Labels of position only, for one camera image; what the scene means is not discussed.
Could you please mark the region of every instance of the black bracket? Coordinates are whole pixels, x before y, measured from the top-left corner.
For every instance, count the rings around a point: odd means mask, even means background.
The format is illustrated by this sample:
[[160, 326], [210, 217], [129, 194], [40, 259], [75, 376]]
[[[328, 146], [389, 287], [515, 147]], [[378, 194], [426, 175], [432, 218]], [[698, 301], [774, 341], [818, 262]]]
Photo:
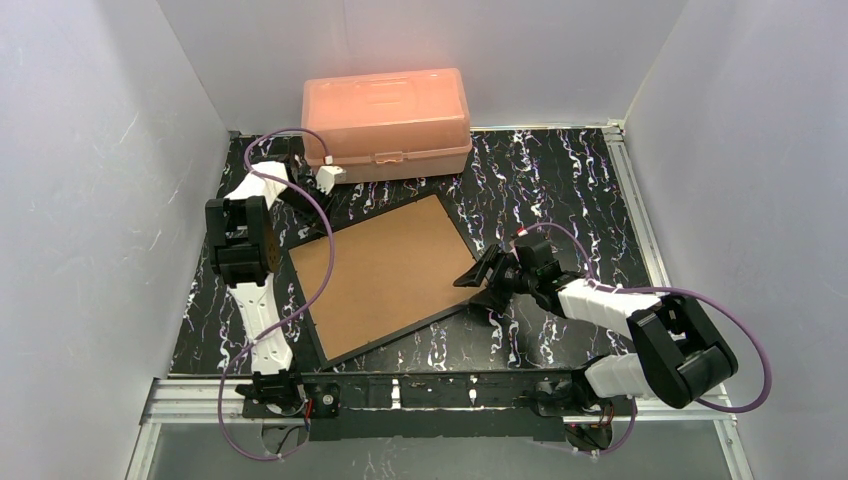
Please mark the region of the black bracket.
[[253, 372], [252, 384], [236, 385], [236, 393], [260, 405], [276, 405], [283, 411], [297, 410], [304, 401], [303, 380], [300, 373], [280, 370], [263, 375]]
[[[627, 319], [645, 378], [655, 394], [683, 408], [739, 369], [736, 356], [698, 301], [666, 295]], [[684, 334], [674, 340], [669, 331]]]
[[[318, 202], [321, 210], [323, 210], [329, 217], [332, 213], [334, 196], [318, 188], [314, 175], [301, 175], [297, 165], [294, 164], [293, 159], [289, 162], [285, 162], [285, 166], [289, 180], [306, 191], [309, 196]], [[298, 220], [300, 220], [300, 223], [315, 228], [326, 235], [327, 232], [324, 231], [324, 225], [320, 222], [321, 217], [318, 215], [318, 212], [315, 211], [315, 207], [313, 207], [312, 204], [309, 203], [309, 200], [304, 198], [303, 195], [295, 192], [291, 188], [286, 188], [280, 192], [280, 196], [277, 198], [279, 198], [283, 204], [289, 205], [292, 209], [294, 209], [295, 216]]]
[[212, 271], [228, 286], [265, 285], [280, 252], [265, 197], [217, 198], [206, 202], [206, 244]]
[[530, 294], [544, 310], [564, 317], [557, 290], [581, 278], [576, 272], [563, 271], [553, 255], [550, 242], [541, 233], [528, 233], [513, 241], [516, 254], [490, 245], [470, 270], [453, 283], [455, 287], [486, 288], [468, 303], [503, 313], [514, 294]]
[[611, 402], [599, 398], [586, 379], [586, 370], [604, 356], [595, 357], [571, 371], [569, 379], [542, 381], [533, 391], [526, 391], [516, 406], [528, 406], [543, 417], [562, 417], [570, 412], [586, 413], [593, 405]]

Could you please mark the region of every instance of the floor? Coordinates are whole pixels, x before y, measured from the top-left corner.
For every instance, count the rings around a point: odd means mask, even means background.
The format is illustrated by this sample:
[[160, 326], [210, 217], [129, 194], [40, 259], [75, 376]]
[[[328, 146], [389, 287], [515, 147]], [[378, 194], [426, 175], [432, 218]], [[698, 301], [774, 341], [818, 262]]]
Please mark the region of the floor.
[[[412, 197], [440, 191], [448, 211], [472, 252], [505, 243], [520, 226], [537, 221], [560, 223], [590, 250], [592, 268], [607, 283], [649, 284], [627, 208], [600, 129], [478, 131], [460, 175], [346, 185], [336, 191], [332, 222], [342, 225], [374, 215]], [[233, 140], [218, 196], [244, 178], [244, 148], [252, 138]], [[277, 138], [259, 156], [300, 158], [298, 138]], [[290, 207], [272, 210], [275, 232], [286, 248], [308, 232]], [[556, 255], [565, 269], [578, 270], [575, 249], [556, 233]], [[283, 255], [283, 262], [290, 262]], [[281, 314], [303, 301], [297, 279], [284, 265], [274, 283]], [[301, 370], [320, 362], [307, 319], [285, 331]], [[192, 282], [171, 374], [208, 376], [221, 372], [241, 349], [244, 328], [232, 298], [212, 273], [203, 248]], [[502, 317], [463, 311], [334, 366], [336, 371], [443, 371], [506, 368], [569, 368], [608, 352], [625, 353], [628, 344], [613, 332], [581, 321], [554, 317], [529, 297], [519, 297]], [[238, 372], [250, 373], [248, 363]]]

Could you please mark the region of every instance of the cardboard sheet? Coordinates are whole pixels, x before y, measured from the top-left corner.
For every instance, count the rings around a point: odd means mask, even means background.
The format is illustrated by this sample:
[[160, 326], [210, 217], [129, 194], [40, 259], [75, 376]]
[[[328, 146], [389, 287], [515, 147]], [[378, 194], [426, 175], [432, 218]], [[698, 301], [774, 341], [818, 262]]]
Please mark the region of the cardboard sheet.
[[[435, 195], [340, 230], [335, 243], [333, 276], [310, 308], [325, 363], [408, 333], [477, 292], [452, 286], [475, 260]], [[305, 298], [324, 278], [328, 249], [321, 238], [290, 251]]]

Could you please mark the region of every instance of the metal frame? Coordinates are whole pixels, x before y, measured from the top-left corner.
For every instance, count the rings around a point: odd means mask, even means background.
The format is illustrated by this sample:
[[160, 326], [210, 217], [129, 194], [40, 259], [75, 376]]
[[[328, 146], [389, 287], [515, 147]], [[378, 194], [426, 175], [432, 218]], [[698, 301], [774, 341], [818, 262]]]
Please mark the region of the metal frame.
[[[636, 182], [630, 158], [624, 141], [624, 135], [618, 123], [604, 125], [572, 125], [546, 124], [504, 126], [489, 128], [473, 128], [480, 130], [515, 130], [515, 129], [555, 129], [555, 128], [601, 128], [609, 150], [621, 188], [622, 196], [630, 214], [636, 239], [639, 242], [645, 266], [653, 285], [668, 286], [670, 281], [666, 273], [656, 237], [642, 202], [642, 196]], [[214, 379], [172, 378], [154, 382], [151, 395], [145, 406], [141, 419], [139, 437], [135, 451], [127, 470], [128, 479], [146, 479], [149, 475], [156, 450], [162, 424], [217, 423], [218, 381]], [[231, 387], [239, 383], [250, 383], [249, 379], [232, 379], [228, 381]], [[705, 399], [730, 405], [724, 385], [711, 390]], [[227, 423], [259, 423], [284, 425], [299, 422], [293, 419], [267, 418], [249, 419], [242, 417], [243, 397], [236, 394], [233, 388], [224, 390], [223, 412]], [[699, 404], [677, 410], [659, 400], [639, 400], [638, 421], [685, 421], [713, 420], [716, 427], [717, 439], [721, 443], [728, 470], [734, 480], [753, 479], [742, 444], [736, 432], [736, 417], [732, 414], [717, 412]], [[616, 418], [617, 422], [627, 421], [627, 418]], [[586, 421], [586, 417], [564, 417], [567, 423]]]

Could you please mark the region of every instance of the white wall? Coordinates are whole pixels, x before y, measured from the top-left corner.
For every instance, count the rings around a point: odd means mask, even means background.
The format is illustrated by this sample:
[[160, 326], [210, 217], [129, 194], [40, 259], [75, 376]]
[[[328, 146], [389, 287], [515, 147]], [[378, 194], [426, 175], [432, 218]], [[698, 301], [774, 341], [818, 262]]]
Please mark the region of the white wall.
[[[757, 478], [845, 478], [848, 4], [692, 0], [627, 123], [676, 285], [726, 300], [771, 353], [742, 415]], [[742, 404], [759, 392], [734, 336]]]
[[123, 478], [227, 133], [155, 0], [0, 6], [0, 478]]
[[226, 127], [300, 125], [310, 78], [458, 67], [472, 124], [622, 118], [685, 0], [159, 0]]

